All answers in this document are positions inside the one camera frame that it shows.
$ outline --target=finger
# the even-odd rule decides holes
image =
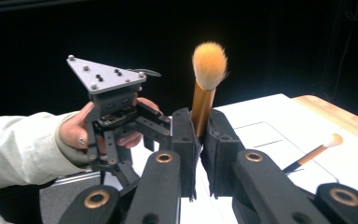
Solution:
[[[65,138],[62,139],[66,145],[74,148],[88,148],[89,138],[86,130],[78,125],[70,125],[67,130]]]
[[[125,144],[124,147],[126,147],[126,148],[136,147],[141,142],[141,140],[142,140],[142,136],[139,135],[138,137],[136,137],[135,139],[133,139],[129,143]]]
[[[98,150],[102,155],[106,155],[106,145],[102,136],[97,136]]]
[[[77,124],[84,124],[84,120],[86,119],[86,116],[88,113],[92,110],[94,107],[93,102],[88,102],[83,108],[74,116],[73,121]]]
[[[151,108],[153,108],[153,109],[155,109],[155,110],[157,110],[157,111],[159,111],[159,112],[161,112],[161,111],[159,110],[158,105],[156,105],[153,101],[151,101],[151,100],[149,100],[149,99],[146,99],[146,98],[144,98],[144,97],[138,97],[138,101],[141,102],[141,103],[144,103],[145,105],[150,106]]]
[[[126,144],[128,144],[129,142],[137,139],[138,137],[142,138],[142,134],[141,133],[130,133],[129,135],[122,137],[120,139],[117,140],[117,144],[121,147],[125,146]]]

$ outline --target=human hand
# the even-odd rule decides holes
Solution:
[[[151,108],[158,110],[158,106],[152,101],[138,97],[134,98],[132,105],[136,105],[137,101],[142,102]],[[64,122],[60,129],[59,134],[61,140],[68,146],[77,150],[86,152],[89,145],[89,136],[86,131],[85,118],[91,109],[94,107],[93,102],[88,102],[76,115]],[[137,146],[142,140],[141,133],[131,133],[126,137],[117,140],[117,144],[122,147],[131,148]],[[102,137],[97,137],[97,144],[101,153],[106,153],[104,141]]]
[[[152,109],[155,109],[159,111],[158,105],[156,105],[154,102],[144,98],[144,97],[138,97],[138,102],[144,103],[145,105],[150,106]],[[135,132],[131,133],[123,138],[120,138],[117,140],[117,144],[121,147],[131,148],[137,146],[142,140],[142,134]]]

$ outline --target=gold ferrule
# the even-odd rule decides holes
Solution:
[[[194,132],[197,137],[201,137],[205,131],[206,123],[208,122],[211,113],[214,93],[215,90],[206,91],[196,81],[191,121],[194,123]]]

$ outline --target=small makeup brush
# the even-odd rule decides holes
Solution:
[[[343,142],[343,139],[342,139],[341,135],[339,135],[337,133],[333,133],[325,143],[316,147],[311,152],[309,152],[307,155],[301,157],[299,160],[293,162],[292,164],[290,164],[289,166],[284,168],[283,172],[285,174],[289,175],[290,173],[295,171],[298,167],[300,167],[300,166],[304,165],[306,162],[312,160],[317,155],[324,152],[326,149],[328,149],[330,147],[335,147],[335,146],[341,145],[342,142]]]

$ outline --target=makeup brush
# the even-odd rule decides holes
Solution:
[[[191,120],[197,137],[204,133],[217,85],[226,77],[227,57],[220,45],[206,42],[196,47],[193,69],[196,76]]]
[[[286,168],[284,168],[283,172],[285,174],[289,175],[290,173],[295,171],[298,167],[300,167],[300,166],[304,165],[306,162],[312,160],[317,155],[324,152],[326,149],[328,149],[330,147],[335,147],[335,146],[341,145],[342,142],[343,142],[343,139],[342,139],[341,135],[339,135],[337,133],[333,133],[330,136],[330,138],[326,140],[325,143],[316,147],[311,152],[309,152],[307,155],[301,157],[298,161],[295,161],[292,164],[290,164],[289,166],[287,166]]]

